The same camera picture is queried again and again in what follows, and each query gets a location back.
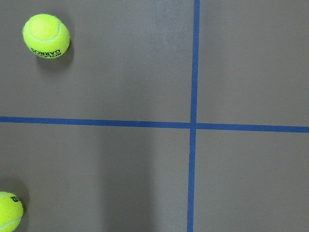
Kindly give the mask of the tennis ball with Roland Garros print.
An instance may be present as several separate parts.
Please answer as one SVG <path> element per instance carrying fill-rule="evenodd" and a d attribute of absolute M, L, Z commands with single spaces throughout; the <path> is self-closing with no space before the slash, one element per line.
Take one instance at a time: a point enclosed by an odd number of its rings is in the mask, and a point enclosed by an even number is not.
<path fill-rule="evenodd" d="M 56 16 L 37 14 L 24 25 L 23 39 L 28 49 L 40 58 L 62 56 L 70 45 L 70 33 Z"/>

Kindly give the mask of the tennis ball with Wilson print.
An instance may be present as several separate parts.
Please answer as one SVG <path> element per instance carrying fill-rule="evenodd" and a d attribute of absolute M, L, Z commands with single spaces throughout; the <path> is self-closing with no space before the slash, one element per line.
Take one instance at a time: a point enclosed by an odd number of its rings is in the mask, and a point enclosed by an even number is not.
<path fill-rule="evenodd" d="M 13 193 L 0 192 L 0 231 L 13 232 L 23 216 L 23 205 Z"/>

